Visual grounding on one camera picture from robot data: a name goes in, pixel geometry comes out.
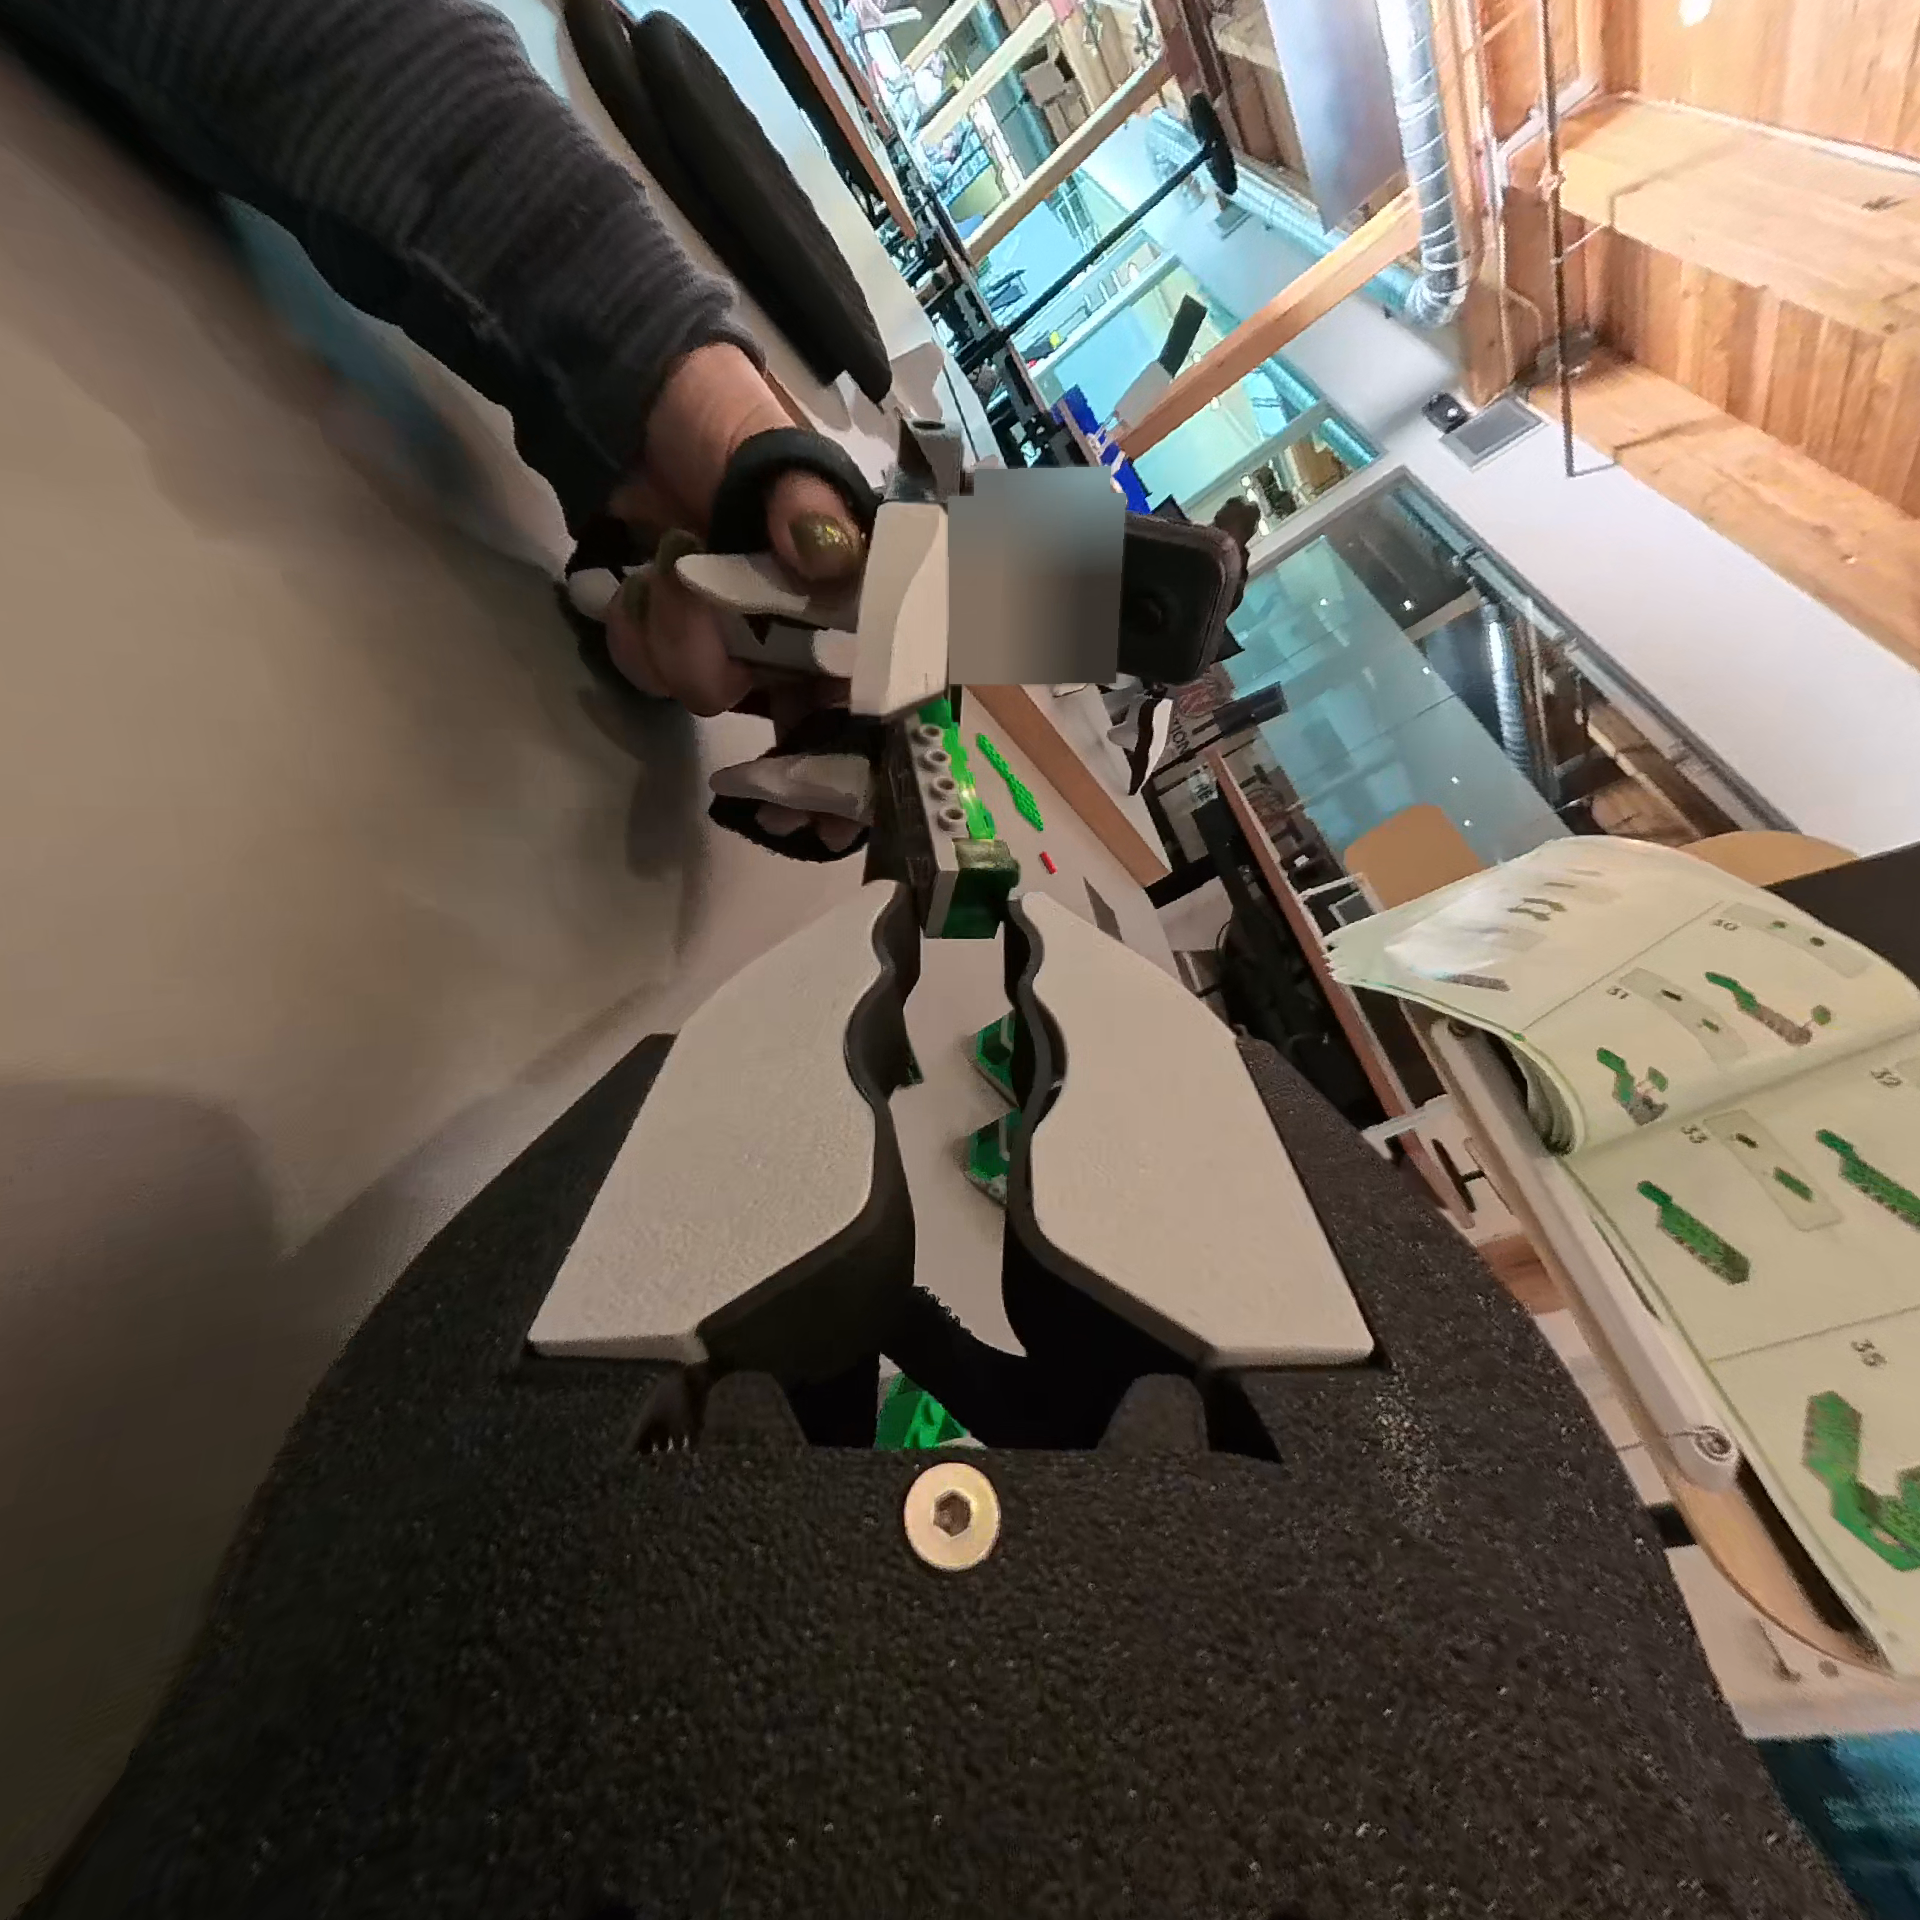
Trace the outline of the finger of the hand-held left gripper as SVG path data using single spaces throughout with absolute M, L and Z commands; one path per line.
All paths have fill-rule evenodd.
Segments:
M 899 501 L 889 504 L 886 517 L 889 555 L 900 572 L 886 714 L 903 714 L 923 706 L 949 683 L 949 513 L 939 504 Z
M 853 714 L 889 714 L 897 632 L 907 590 L 907 504 L 886 501 L 871 529 L 854 611 Z

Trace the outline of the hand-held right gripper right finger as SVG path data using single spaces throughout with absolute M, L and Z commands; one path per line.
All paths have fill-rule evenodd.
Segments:
M 1099 1374 L 1377 1356 L 1233 1030 L 1059 898 L 1004 931 L 1018 1122 L 1002 1301 L 1026 1354 Z

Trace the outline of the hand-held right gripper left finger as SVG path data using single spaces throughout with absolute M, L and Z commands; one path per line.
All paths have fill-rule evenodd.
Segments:
M 844 1374 L 914 1286 L 892 1113 L 921 925 L 899 881 L 732 977 L 671 1037 L 529 1332 L 548 1361 Z

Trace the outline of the grey and green brick assembly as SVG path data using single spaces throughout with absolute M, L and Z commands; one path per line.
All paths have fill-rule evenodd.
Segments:
M 863 881 L 900 883 L 921 933 L 986 944 L 1006 921 L 1020 861 L 975 792 L 959 688 L 882 731 Z

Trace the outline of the person's left forearm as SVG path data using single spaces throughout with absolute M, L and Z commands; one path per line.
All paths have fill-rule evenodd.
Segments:
M 572 521 L 639 465 L 671 369 L 756 360 L 684 250 L 486 5 L 5 5 L 5 40 L 501 406 Z

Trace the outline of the person's left hand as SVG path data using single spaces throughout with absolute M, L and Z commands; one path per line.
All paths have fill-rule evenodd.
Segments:
M 665 379 L 639 465 L 610 510 L 639 537 L 707 537 L 713 497 L 735 450 L 790 419 L 762 365 L 729 342 L 686 354 Z M 799 587 L 847 587 L 866 537 L 847 501 L 809 472 L 785 472 L 765 505 L 769 544 Z M 609 654 L 637 691 L 711 718 L 738 712 L 755 688 L 727 649 L 717 612 L 665 568 L 625 585 L 609 606 Z

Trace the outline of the black and white chair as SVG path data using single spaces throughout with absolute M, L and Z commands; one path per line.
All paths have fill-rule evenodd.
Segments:
M 1135 797 L 1148 778 L 1169 750 L 1175 709 L 1171 691 L 1158 683 L 1138 683 L 1121 706 L 1121 718 L 1108 730 L 1108 741 L 1121 750 L 1126 769 L 1125 792 Z

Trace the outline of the glass partition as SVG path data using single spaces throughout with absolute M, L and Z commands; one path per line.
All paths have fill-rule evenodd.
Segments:
M 1511 632 L 1539 780 L 1454 691 L 1454 624 Z M 1683 848 L 1795 824 L 1629 680 L 1419 482 L 1385 478 L 1265 568 L 1233 619 L 1237 698 L 1221 750 L 1273 826 L 1334 864 L 1404 806 L 1437 804 L 1490 867 L 1555 836 Z

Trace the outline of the green brick cluster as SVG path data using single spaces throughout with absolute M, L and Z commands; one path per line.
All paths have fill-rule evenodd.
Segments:
M 913 1377 L 879 1370 L 874 1448 L 878 1452 L 982 1450 L 982 1443 Z

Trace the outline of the black oblong cushion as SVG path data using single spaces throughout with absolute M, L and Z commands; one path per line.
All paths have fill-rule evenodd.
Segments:
M 561 12 L 593 97 L 644 174 L 677 209 L 689 211 L 689 177 L 639 75 L 631 19 L 615 3 L 564 3 Z
M 619 29 L 637 90 L 635 153 L 821 382 L 886 400 L 871 305 L 790 168 L 717 62 L 669 14 Z

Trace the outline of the black pole stand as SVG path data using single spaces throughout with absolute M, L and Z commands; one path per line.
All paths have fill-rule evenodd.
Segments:
M 1179 164 L 1158 169 L 1155 189 L 1118 217 L 1107 232 L 1087 241 L 1081 254 L 1065 265 L 1052 282 L 1046 282 L 1013 317 L 1002 325 L 1002 339 L 1028 354 L 1025 336 L 1044 325 L 1059 330 L 1054 309 L 1065 298 L 1078 298 L 1084 284 L 1092 284 L 1107 268 L 1110 256 L 1126 256 L 1135 233 L 1148 217 L 1169 198 L 1178 197 L 1193 178 L 1202 177 L 1221 198 L 1233 198 L 1239 188 L 1239 168 L 1226 128 L 1221 126 L 1211 104 L 1195 93 L 1188 101 L 1186 121 L 1178 128 L 1186 138 L 1188 152 Z

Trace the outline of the pale green instruction booklet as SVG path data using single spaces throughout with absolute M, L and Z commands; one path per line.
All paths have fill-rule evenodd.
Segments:
M 1329 936 L 1485 1037 L 1813 1571 L 1915 1674 L 1915 986 L 1694 852 L 1555 838 Z

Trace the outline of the blue cloth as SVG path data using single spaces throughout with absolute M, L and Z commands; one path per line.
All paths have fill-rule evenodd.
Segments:
M 1788 1811 L 1867 1915 L 1918 1915 L 1918 1732 L 1757 1742 Z

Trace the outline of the corrugated metal duct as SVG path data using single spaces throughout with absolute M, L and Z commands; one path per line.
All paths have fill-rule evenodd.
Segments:
M 1526 696 L 1514 635 L 1498 606 L 1479 603 L 1454 624 L 1454 691 L 1487 730 L 1501 756 L 1537 782 Z
M 1481 277 L 1485 237 L 1476 174 L 1476 82 L 1459 5 L 1377 3 L 1406 189 L 1417 224 L 1406 320 L 1451 330 Z

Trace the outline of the white wall vent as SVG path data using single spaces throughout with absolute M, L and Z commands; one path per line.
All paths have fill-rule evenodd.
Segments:
M 1511 390 L 1454 422 L 1442 434 L 1442 450 L 1467 472 L 1479 472 L 1546 427 L 1548 419 L 1525 395 Z

